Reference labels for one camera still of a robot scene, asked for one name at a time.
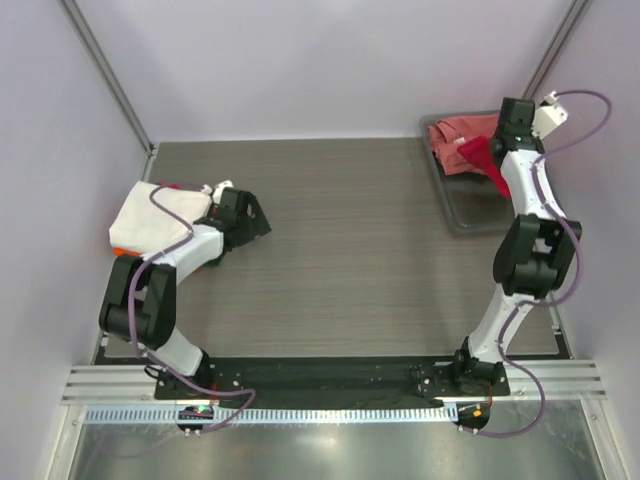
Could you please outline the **red t-shirt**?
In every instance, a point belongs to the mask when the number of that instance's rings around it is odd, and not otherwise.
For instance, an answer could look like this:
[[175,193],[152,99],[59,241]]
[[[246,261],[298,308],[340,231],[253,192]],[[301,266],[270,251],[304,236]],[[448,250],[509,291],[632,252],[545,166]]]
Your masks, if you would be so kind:
[[457,147],[461,157],[476,169],[481,170],[494,184],[498,193],[505,199],[511,198],[508,184],[494,162],[490,150],[490,139],[478,136]]

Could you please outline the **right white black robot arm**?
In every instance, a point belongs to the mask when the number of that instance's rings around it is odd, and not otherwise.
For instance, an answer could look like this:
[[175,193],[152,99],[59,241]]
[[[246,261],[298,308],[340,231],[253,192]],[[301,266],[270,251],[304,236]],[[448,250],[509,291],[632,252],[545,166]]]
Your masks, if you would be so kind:
[[506,393],[509,344],[528,314],[563,285],[573,261],[582,227],[565,216],[555,198],[542,142],[567,117],[555,97],[542,106],[502,101],[489,153],[509,189],[514,220],[494,257],[491,302],[447,375],[462,395]]

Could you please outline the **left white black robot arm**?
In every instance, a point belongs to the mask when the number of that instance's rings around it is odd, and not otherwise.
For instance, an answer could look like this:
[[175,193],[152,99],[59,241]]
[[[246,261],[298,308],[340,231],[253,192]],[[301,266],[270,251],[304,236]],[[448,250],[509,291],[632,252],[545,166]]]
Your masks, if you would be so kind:
[[205,397],[209,356],[179,330],[178,287],[270,231],[257,197],[230,181],[195,189],[136,183],[109,228],[116,259],[100,329],[169,370],[190,398]]

